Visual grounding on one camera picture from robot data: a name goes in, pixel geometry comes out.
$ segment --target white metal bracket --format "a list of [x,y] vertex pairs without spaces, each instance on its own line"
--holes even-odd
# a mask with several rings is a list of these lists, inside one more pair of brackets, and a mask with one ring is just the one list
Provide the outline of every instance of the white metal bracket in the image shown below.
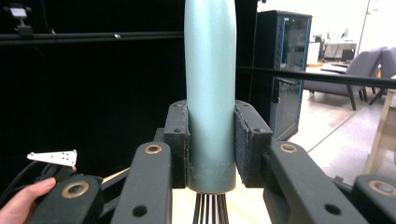
[[77,151],[60,151],[60,152],[46,152],[34,153],[27,155],[27,159],[31,161],[44,161],[64,166],[74,166],[77,162]]

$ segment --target teal bottle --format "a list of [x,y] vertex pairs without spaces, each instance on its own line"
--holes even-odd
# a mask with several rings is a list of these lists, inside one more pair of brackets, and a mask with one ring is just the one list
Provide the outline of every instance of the teal bottle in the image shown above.
[[186,0],[184,36],[191,132],[189,188],[221,194],[235,187],[234,0]]

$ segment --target human hand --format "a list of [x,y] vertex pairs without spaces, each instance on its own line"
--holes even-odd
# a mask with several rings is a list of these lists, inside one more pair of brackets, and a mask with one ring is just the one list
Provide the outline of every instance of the human hand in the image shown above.
[[50,177],[22,189],[0,210],[0,224],[27,223],[35,211],[35,199],[50,192],[55,185],[55,178]]

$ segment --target cable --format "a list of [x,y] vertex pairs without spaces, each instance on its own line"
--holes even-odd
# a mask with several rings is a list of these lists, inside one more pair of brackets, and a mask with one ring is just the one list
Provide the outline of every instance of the cable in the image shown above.
[[11,193],[13,191],[13,189],[15,188],[15,185],[17,185],[18,182],[20,182],[20,180],[26,175],[26,173],[28,171],[30,171],[36,164],[38,164],[38,161],[32,161],[25,168],[23,168],[23,170],[17,176],[15,176],[15,178],[11,181],[11,183],[3,191],[3,193],[0,197],[0,206],[3,205],[3,202],[7,198],[9,193]]
[[55,35],[55,31],[52,29],[52,27],[49,27],[48,21],[47,21],[47,12],[46,12],[46,6],[44,5],[44,0],[41,0],[41,9],[43,11],[43,19],[44,19],[44,24],[47,27],[47,30],[49,31],[50,34]]

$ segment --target finger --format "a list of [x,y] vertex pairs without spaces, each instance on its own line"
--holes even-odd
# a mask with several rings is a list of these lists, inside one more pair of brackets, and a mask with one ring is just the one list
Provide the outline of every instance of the finger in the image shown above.
[[50,177],[22,189],[4,206],[2,212],[28,211],[37,197],[50,192],[55,185],[55,178]]

